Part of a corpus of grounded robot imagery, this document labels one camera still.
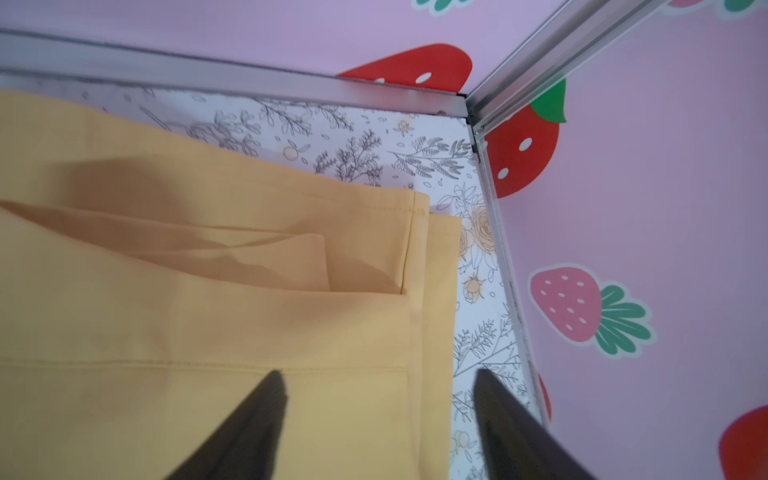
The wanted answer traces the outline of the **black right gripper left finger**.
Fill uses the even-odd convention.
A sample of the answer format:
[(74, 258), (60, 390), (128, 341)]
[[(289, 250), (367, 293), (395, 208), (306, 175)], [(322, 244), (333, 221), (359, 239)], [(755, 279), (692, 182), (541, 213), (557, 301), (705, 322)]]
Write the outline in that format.
[(168, 477), (271, 479), (287, 403), (284, 378), (273, 370)]

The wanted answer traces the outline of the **yellow skirt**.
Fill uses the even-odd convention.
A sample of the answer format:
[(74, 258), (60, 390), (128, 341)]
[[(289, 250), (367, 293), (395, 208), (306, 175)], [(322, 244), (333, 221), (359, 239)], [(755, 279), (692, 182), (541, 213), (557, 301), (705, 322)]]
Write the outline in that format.
[(68, 101), (1, 95), (1, 475), (170, 479), (266, 375), (271, 479), (445, 479), (462, 227)]

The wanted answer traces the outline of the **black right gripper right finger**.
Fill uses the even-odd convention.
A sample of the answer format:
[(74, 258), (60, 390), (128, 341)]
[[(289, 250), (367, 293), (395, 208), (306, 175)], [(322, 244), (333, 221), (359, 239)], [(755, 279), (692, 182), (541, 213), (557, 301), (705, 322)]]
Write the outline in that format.
[(493, 372), (487, 369), (476, 372), (473, 396), (483, 457), (490, 479), (593, 479)]

